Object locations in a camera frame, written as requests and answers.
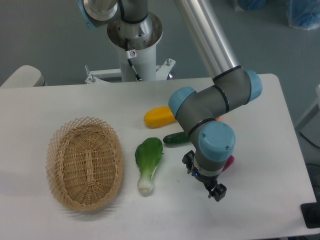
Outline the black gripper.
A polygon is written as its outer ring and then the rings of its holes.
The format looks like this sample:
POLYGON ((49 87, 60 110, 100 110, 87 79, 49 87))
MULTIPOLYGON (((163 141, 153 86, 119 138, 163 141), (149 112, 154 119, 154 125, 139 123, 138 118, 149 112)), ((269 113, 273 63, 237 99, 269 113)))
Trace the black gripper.
POLYGON ((202 168, 194 166, 195 152, 190 150, 183 158, 182 163, 187 168, 187 174, 192 174, 199 182, 203 183, 205 189, 208 191, 208 198, 213 198, 216 202, 219 202, 226 195, 227 188, 218 183, 218 176, 222 172, 222 168, 215 171, 206 171, 202 168))

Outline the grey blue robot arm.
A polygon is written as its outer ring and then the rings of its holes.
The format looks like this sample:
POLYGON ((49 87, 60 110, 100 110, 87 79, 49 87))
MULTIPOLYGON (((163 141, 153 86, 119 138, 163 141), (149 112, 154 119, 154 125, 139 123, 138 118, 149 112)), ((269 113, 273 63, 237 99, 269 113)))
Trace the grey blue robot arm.
MULTIPOLYGON (((79 0, 79 10, 90 29, 107 25, 107 35, 116 46, 123 82, 156 81, 166 78, 156 67, 156 45, 163 28, 145 0, 79 0)), ((216 201, 226 194, 218 176, 232 155, 236 137, 233 129, 217 121, 222 116, 258 98, 262 81, 244 70, 207 0, 178 0, 176 5, 212 77, 213 85, 195 91, 178 89, 168 105, 195 150, 182 159, 187 171, 202 182, 216 201)))

